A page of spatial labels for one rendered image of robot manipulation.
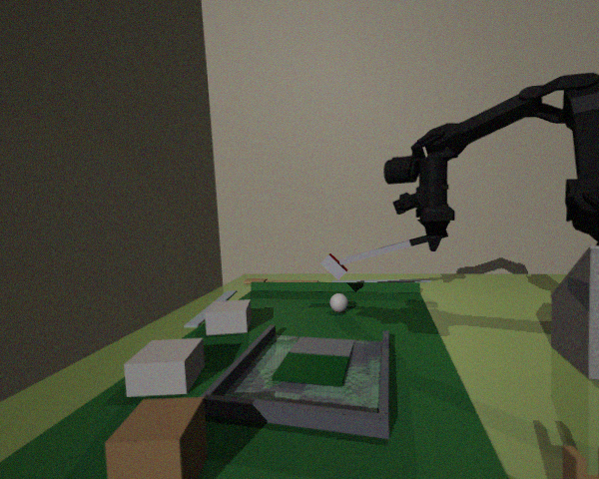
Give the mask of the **brown block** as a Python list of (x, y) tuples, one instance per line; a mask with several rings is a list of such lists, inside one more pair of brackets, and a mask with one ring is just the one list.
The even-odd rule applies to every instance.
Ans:
[(198, 479), (207, 441), (204, 397), (143, 399), (105, 442), (108, 479)]

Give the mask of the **dark green flat mat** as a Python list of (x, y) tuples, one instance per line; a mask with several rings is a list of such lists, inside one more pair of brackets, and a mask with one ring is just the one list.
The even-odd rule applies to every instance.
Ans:
[[(334, 311), (342, 293), (348, 307)], [(508, 479), (420, 292), (256, 291), (248, 332), (202, 338), (188, 394), (127, 397), (125, 377), (0, 461), (0, 479), (108, 479), (105, 442), (143, 399), (201, 397), (270, 326), (276, 335), (382, 342), (389, 439), (206, 415), (198, 479)]]

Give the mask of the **white golf ball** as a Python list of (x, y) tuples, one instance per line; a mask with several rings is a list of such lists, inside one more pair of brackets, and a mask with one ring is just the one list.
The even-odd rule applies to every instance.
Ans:
[(330, 298), (329, 305), (334, 311), (343, 312), (348, 307), (347, 297), (342, 293), (336, 293)]

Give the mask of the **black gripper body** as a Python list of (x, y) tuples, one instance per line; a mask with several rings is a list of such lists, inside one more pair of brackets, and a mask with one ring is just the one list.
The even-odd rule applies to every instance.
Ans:
[(447, 203), (447, 181), (420, 182), (424, 191), (426, 208), (417, 209), (416, 217), (422, 222), (454, 221), (454, 210)]

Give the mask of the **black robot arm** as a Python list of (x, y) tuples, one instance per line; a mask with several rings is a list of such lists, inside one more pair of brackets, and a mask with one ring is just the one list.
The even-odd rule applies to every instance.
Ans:
[[(542, 103), (542, 97), (564, 90), (563, 109)], [(384, 164), (388, 185), (447, 181), (447, 161), (472, 142), (524, 117), (565, 124), (573, 132), (577, 179), (565, 185), (566, 222), (590, 235), (599, 245), (599, 75), (561, 76), (543, 86), (530, 86), (459, 124), (428, 131), (411, 146), (412, 155), (392, 158)], [(425, 156), (423, 147), (427, 151)]]

